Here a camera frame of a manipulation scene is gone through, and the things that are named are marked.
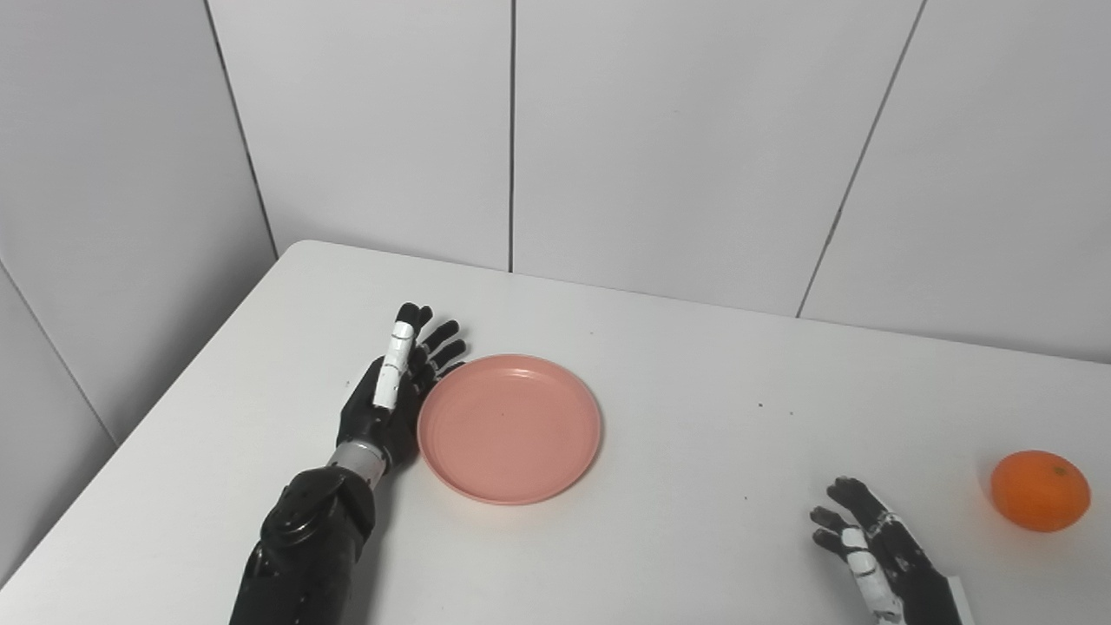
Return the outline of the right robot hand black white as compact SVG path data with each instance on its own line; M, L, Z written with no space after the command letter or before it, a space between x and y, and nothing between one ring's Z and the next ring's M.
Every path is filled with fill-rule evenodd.
M961 581L937 569L904 520L861 480L837 477L825 495L854 520L817 506L811 538L845 563L878 624L972 624Z

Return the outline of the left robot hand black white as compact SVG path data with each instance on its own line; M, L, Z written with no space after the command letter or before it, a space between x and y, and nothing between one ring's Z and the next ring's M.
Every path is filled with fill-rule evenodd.
M459 321L424 335L431 308L401 305L384 355L366 369L340 412L337 447L363 444L380 458L382 474L404 467L419 451L417 420L432 389L464 363Z

